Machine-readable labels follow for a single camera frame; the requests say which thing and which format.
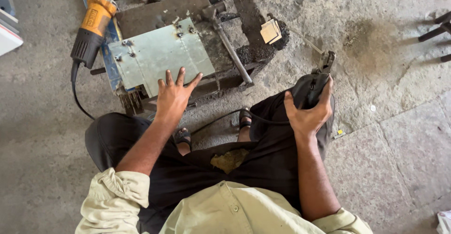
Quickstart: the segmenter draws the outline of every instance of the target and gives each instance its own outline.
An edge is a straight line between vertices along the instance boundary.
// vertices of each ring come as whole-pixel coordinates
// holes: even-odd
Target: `metal pipe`
[[[227,48],[227,51],[229,52],[230,56],[232,57],[233,63],[235,64],[235,67],[240,72],[240,75],[243,78],[244,82],[246,84],[251,84],[252,83],[252,79],[249,76],[249,74],[246,71],[246,69],[243,66],[243,64],[241,63],[238,55],[235,52],[235,49],[232,47],[232,44],[230,43],[229,39],[227,38],[227,35],[224,33],[224,30],[222,29],[221,26],[219,26],[217,31],[218,31],[218,34],[219,34],[222,42],[225,45],[225,48]]]

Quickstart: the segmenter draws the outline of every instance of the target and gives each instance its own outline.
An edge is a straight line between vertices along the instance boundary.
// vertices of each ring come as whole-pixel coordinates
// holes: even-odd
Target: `sandal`
[[[249,110],[249,107],[244,106],[243,109]],[[249,118],[249,119],[252,119],[251,115],[250,115],[248,112],[240,111],[240,117],[239,117],[239,119],[240,119],[240,130],[241,130],[243,127],[247,127],[247,126],[250,127],[251,124],[252,124],[251,121],[242,121],[244,117],[247,117],[247,118]]]
[[[175,139],[175,143],[179,144],[181,142],[184,142],[184,143],[188,144],[189,151],[192,151],[193,145],[185,137],[191,138],[191,133],[188,131],[187,128],[181,128],[181,129],[177,130],[177,132],[175,133],[175,138],[174,138]]]

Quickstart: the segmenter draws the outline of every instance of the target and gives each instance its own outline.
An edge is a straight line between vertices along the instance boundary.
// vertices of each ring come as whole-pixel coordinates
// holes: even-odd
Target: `shirt sleeve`
[[[373,234],[366,222],[343,208],[336,214],[314,220],[312,223],[326,234]]]
[[[148,207],[149,176],[113,168],[98,173],[91,181],[81,208],[83,219],[75,234],[137,234],[140,206]]]

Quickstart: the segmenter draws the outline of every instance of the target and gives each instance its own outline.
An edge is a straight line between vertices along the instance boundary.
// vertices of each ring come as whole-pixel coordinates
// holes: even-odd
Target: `forearm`
[[[155,119],[136,144],[115,168],[116,172],[134,171],[150,175],[164,145],[172,134],[173,126],[163,119]]]
[[[298,150],[299,198],[303,217],[313,221],[341,208],[324,169],[315,136],[295,133]]]

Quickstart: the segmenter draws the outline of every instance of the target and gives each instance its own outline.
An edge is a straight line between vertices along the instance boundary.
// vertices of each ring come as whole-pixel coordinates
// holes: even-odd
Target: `concrete floor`
[[[375,233],[435,233],[434,214],[451,209],[451,70],[436,60],[451,53],[451,37],[415,38],[434,28],[425,21],[447,12],[451,0],[256,1],[262,14],[272,12],[338,55],[334,131],[348,135],[331,143],[325,163],[342,205]],[[0,57],[0,228],[70,233],[97,173],[84,147],[90,120],[76,108],[69,83],[84,7],[81,0],[14,2],[24,45]],[[239,43],[239,32],[229,35]],[[255,87],[186,113],[182,124],[196,128],[280,92],[316,58],[294,35]],[[105,75],[81,69],[77,88],[94,116],[122,111]],[[215,124],[194,138],[195,147],[236,140],[236,124],[236,117]]]

